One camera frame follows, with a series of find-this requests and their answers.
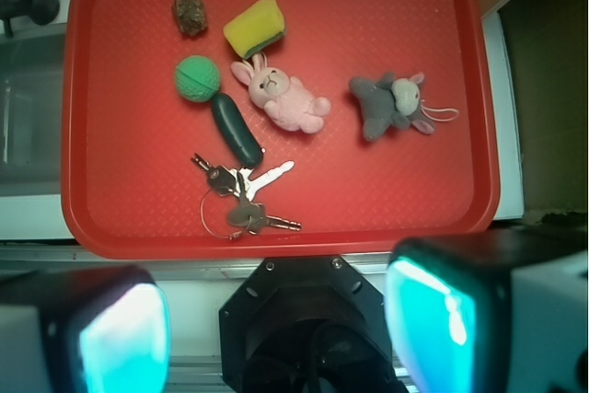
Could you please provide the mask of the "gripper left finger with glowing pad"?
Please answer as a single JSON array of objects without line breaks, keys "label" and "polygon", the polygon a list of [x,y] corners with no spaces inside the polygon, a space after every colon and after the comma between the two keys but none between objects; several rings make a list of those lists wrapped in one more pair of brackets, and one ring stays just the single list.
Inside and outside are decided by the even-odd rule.
[{"label": "gripper left finger with glowing pad", "polygon": [[161,392],[170,349],[166,296],[142,268],[1,280],[4,392]]}]

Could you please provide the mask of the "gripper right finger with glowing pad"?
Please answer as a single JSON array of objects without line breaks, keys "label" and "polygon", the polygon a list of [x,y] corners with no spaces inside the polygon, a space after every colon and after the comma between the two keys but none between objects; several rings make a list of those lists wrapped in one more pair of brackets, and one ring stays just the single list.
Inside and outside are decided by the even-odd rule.
[{"label": "gripper right finger with glowing pad", "polygon": [[406,239],[387,267],[385,314],[421,392],[584,392],[587,235],[516,226]]}]

